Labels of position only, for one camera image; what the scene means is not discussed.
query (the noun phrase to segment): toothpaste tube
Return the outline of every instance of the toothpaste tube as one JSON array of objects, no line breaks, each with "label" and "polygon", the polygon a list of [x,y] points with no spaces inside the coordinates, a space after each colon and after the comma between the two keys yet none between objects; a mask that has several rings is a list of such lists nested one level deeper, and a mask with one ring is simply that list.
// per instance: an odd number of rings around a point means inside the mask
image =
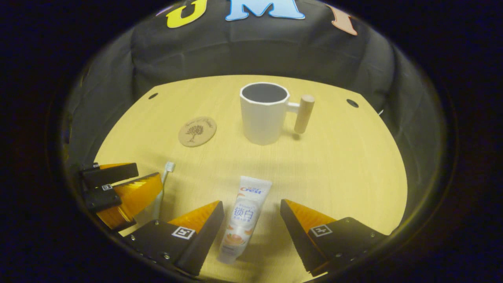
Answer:
[{"label": "toothpaste tube", "polygon": [[243,253],[272,184],[271,181],[241,176],[236,203],[220,244],[217,258],[220,262],[232,264]]}]

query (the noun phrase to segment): toothbrush head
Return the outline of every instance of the toothbrush head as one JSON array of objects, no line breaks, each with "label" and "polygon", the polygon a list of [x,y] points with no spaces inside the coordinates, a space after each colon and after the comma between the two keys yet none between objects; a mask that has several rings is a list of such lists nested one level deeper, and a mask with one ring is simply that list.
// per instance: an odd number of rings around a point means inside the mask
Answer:
[{"label": "toothbrush head", "polygon": [[175,169],[175,164],[173,162],[168,161],[166,163],[166,166],[165,166],[164,170],[167,171],[167,172],[173,172],[174,169]]}]

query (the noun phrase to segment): mug rim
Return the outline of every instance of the mug rim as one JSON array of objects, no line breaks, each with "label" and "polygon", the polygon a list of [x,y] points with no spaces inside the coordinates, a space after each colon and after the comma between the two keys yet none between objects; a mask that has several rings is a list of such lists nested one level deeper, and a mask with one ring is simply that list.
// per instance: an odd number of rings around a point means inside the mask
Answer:
[{"label": "mug rim", "polygon": [[[246,98],[244,95],[243,95],[243,90],[249,86],[252,86],[252,85],[258,85],[258,84],[268,84],[268,85],[274,85],[274,86],[277,86],[277,87],[280,87],[282,88],[285,92],[286,92],[286,97],[283,98],[282,100],[278,100],[278,101],[275,101],[275,102],[258,102],[258,101],[255,101],[255,100],[250,100],[248,98]],[[247,84],[245,85],[244,87],[241,88],[241,90],[239,91],[239,96],[243,99],[245,99],[247,102],[249,103],[252,103],[252,104],[257,104],[257,105],[276,105],[276,104],[281,104],[281,103],[285,103],[289,98],[290,98],[290,93],[288,92],[288,90],[283,87],[283,86],[280,86],[278,84],[275,84],[275,83],[269,83],[269,82],[255,82],[255,83],[250,83],[250,84]]]}]

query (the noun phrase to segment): cork coaster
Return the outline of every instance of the cork coaster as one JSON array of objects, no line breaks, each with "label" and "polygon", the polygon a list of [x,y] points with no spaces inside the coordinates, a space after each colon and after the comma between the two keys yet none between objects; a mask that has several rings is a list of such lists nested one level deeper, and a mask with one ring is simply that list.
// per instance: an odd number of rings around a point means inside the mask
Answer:
[{"label": "cork coaster", "polygon": [[215,120],[198,117],[184,124],[178,132],[178,140],[186,147],[198,147],[209,141],[217,131]]}]

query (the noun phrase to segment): toothpaste cap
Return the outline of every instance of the toothpaste cap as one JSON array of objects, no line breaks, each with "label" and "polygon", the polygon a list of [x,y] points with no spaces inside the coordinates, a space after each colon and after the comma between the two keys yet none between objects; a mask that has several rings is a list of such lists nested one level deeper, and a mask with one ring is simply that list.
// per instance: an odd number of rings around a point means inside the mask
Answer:
[{"label": "toothpaste cap", "polygon": [[221,263],[233,264],[236,262],[236,257],[221,252],[217,257],[217,260]]}]

